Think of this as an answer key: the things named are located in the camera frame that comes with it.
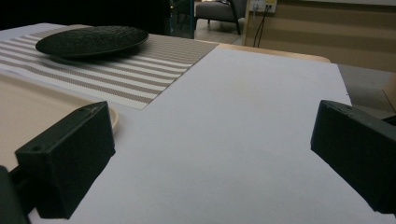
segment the wooden panel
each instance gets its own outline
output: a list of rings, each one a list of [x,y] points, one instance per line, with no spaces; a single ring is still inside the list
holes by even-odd
[[[364,5],[396,6],[394,0],[304,0],[311,2],[330,2],[330,3],[352,3]]]
[[[256,48],[250,48],[250,47],[238,46],[238,45],[229,45],[229,44],[219,44],[219,48],[222,48],[222,49],[238,49],[238,50],[255,52],[255,53],[272,54],[272,55],[278,55],[278,56],[284,56],[284,57],[313,60],[313,61],[318,61],[318,62],[323,62],[323,63],[329,63],[330,62],[329,59],[323,58],[323,57],[320,57],[320,56],[292,53],[292,52],[272,50],[272,49],[256,49]]]
[[[243,45],[253,46],[261,20],[262,13],[248,12]],[[279,0],[265,19],[260,48],[396,72],[395,21],[396,7]]]

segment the cable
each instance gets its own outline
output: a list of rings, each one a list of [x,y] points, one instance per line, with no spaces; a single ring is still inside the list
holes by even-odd
[[[255,37],[254,37],[253,48],[258,48],[258,47],[260,46],[260,41],[261,41],[261,39],[262,39],[262,31],[261,31],[261,33],[260,33],[259,42],[258,42],[257,47],[256,47],[255,45],[256,45],[257,35],[259,34],[260,29],[263,29],[263,27],[264,27],[265,17],[267,16],[267,13],[268,13],[268,11],[270,10],[270,8],[271,8],[270,5],[266,5],[266,6],[265,6],[264,15],[262,16],[262,22],[260,22],[259,28],[257,29],[256,35],[255,35]]]

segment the striped placemat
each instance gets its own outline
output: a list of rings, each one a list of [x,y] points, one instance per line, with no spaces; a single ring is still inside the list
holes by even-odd
[[[87,27],[71,25],[0,42],[0,68],[100,99],[143,109],[218,44],[166,35],[114,57],[65,60],[35,49],[41,38]]]

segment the gray chair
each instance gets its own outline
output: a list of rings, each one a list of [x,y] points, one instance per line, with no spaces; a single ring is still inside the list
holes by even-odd
[[[223,0],[198,3],[195,7],[194,30],[199,19],[213,21],[227,21],[236,24],[236,30],[241,35],[239,19],[245,18],[247,0]]]

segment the wall outlet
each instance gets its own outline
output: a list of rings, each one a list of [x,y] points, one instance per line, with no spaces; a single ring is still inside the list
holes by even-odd
[[[250,0],[250,11],[264,12],[265,6],[271,6],[268,12],[275,13],[276,0]]]
[[[250,11],[263,12],[264,1],[263,0],[250,0]]]
[[[263,7],[265,9],[265,6],[271,6],[268,12],[275,13],[276,3],[276,0],[263,0]]]

